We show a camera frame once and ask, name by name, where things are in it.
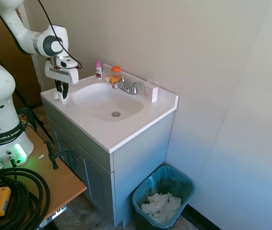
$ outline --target gray cabinet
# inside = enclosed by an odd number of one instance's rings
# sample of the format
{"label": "gray cabinet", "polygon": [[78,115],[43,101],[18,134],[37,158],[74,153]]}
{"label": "gray cabinet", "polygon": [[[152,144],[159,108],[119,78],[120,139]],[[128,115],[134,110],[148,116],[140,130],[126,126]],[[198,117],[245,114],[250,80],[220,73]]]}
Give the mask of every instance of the gray cabinet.
{"label": "gray cabinet", "polygon": [[[91,203],[114,224],[112,195],[114,185],[113,173],[105,170],[97,161],[95,161],[85,150],[83,150],[75,141],[73,141],[66,133],[64,133],[50,119],[49,124],[53,131],[57,142],[56,147],[59,150],[72,148],[76,158],[76,169],[73,171],[87,186],[84,194]],[[62,157],[63,161],[68,165],[66,156]]]}
{"label": "gray cabinet", "polygon": [[114,227],[120,223],[125,227],[133,214],[134,190],[165,161],[174,113],[108,153],[55,107],[42,101],[55,138],[65,141],[58,148],[73,148],[77,155],[74,172],[87,186],[84,194]]}

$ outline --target green light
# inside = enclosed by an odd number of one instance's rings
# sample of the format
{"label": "green light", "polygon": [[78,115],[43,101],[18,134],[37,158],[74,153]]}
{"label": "green light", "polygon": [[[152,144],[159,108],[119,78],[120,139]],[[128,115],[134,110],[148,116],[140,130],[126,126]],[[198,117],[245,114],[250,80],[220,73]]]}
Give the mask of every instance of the green light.
{"label": "green light", "polygon": [[15,144],[14,147],[16,148],[16,151],[19,154],[21,162],[26,161],[27,155],[26,155],[24,149],[21,147],[21,145],[20,144]]}

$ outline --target white robotic arm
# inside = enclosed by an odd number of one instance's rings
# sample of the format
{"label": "white robotic arm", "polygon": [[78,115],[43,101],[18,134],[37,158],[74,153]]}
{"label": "white robotic arm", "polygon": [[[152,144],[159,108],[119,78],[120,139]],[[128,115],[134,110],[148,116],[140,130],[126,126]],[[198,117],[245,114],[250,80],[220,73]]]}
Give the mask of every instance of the white robotic arm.
{"label": "white robotic arm", "polygon": [[[69,84],[78,82],[78,70],[75,68],[77,62],[68,53],[67,31],[64,27],[55,25],[50,25],[42,33],[26,29],[15,11],[23,2],[24,0],[0,0],[0,18],[22,52],[50,58],[46,61],[46,76],[55,79],[57,90],[66,98]],[[4,167],[12,167],[11,160],[15,160],[17,166],[26,163],[34,148],[14,108],[14,89],[13,77],[0,66],[0,164]]]}
{"label": "white robotic arm", "polygon": [[[59,92],[62,92],[61,81],[77,84],[78,64],[67,53],[69,40],[66,29],[57,25],[49,25],[42,33],[26,29],[15,11],[23,2],[24,0],[0,0],[0,18],[13,35],[16,45],[26,54],[50,58],[50,61],[46,61],[45,74],[56,80]],[[67,94],[67,84],[63,84],[63,98]]]}

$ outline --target pink bottle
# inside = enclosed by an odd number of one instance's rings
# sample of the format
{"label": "pink bottle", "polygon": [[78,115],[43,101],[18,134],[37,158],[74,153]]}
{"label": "pink bottle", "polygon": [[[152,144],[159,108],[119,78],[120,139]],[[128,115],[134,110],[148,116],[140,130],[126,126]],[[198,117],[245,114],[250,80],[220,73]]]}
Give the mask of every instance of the pink bottle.
{"label": "pink bottle", "polygon": [[95,70],[96,70],[96,77],[102,79],[102,62],[96,61],[95,62]]}

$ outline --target faucet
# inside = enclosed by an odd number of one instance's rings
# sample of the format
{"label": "faucet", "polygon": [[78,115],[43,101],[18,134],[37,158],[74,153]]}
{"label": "faucet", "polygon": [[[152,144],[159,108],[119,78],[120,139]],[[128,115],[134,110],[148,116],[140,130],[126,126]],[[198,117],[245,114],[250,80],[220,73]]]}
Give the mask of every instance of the faucet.
{"label": "faucet", "polygon": [[131,95],[137,95],[139,93],[137,85],[142,86],[141,83],[135,82],[131,86],[129,84],[124,83],[124,78],[121,77],[121,82],[116,82],[112,85],[112,88],[115,90],[119,87],[122,89],[124,92],[127,92]]}

